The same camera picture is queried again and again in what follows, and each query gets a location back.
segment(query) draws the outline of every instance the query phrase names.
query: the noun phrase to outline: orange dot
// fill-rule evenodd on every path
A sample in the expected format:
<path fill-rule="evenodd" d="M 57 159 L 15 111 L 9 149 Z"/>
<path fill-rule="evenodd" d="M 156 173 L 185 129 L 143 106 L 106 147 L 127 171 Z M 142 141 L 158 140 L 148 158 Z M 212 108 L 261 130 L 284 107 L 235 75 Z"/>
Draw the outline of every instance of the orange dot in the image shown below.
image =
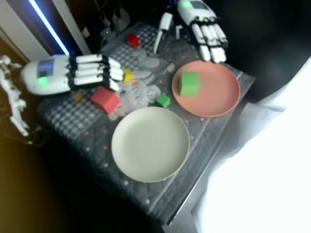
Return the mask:
<path fill-rule="evenodd" d="M 137 86 L 137 85 L 138 85 L 137 81 L 132 82 L 132 86 Z"/>

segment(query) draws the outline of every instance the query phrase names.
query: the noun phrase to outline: red cube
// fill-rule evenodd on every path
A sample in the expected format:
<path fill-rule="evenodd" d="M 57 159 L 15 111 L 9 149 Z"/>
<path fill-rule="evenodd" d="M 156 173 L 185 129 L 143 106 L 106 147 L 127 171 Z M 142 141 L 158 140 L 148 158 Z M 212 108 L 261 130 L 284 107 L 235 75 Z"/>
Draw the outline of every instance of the red cube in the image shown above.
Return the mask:
<path fill-rule="evenodd" d="M 139 45 L 138 37 L 133 33 L 126 37 L 126 42 L 132 48 L 136 48 Z"/>
<path fill-rule="evenodd" d="M 93 104 L 110 114 L 120 103 L 118 96 L 104 87 L 99 87 L 91 96 Z"/>

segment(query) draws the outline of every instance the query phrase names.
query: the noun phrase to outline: small green cube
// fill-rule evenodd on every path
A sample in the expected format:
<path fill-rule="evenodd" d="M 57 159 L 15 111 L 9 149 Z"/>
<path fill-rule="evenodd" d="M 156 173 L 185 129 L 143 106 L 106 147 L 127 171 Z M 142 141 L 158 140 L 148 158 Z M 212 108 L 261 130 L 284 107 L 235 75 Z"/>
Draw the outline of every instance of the small green cube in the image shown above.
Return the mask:
<path fill-rule="evenodd" d="M 182 72 L 180 78 L 180 96 L 196 96 L 200 90 L 198 72 Z"/>
<path fill-rule="evenodd" d="M 167 108 L 170 103 L 171 103 L 171 98 L 168 97 L 165 94 L 160 95 L 157 99 L 156 99 L 156 104 L 159 105 L 162 108 Z"/>

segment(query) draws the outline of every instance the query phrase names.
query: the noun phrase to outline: white curtain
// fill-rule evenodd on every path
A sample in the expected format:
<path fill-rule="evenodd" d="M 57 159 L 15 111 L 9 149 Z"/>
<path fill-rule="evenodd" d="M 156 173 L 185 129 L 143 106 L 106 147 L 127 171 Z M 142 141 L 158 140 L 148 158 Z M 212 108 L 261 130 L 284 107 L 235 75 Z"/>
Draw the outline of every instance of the white curtain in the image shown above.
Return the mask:
<path fill-rule="evenodd" d="M 311 233 L 311 58 L 258 105 L 279 116 L 211 174 L 199 233 Z"/>

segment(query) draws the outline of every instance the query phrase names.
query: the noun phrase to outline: white plate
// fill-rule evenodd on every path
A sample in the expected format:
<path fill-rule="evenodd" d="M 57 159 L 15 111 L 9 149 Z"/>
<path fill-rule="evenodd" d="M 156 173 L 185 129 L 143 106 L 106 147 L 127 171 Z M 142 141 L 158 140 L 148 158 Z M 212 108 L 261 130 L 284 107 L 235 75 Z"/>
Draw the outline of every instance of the white plate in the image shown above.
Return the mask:
<path fill-rule="evenodd" d="M 119 169 L 140 182 L 158 182 L 175 174 L 190 147 L 187 127 L 175 113 L 159 107 L 136 110 L 117 126 L 112 155 Z"/>

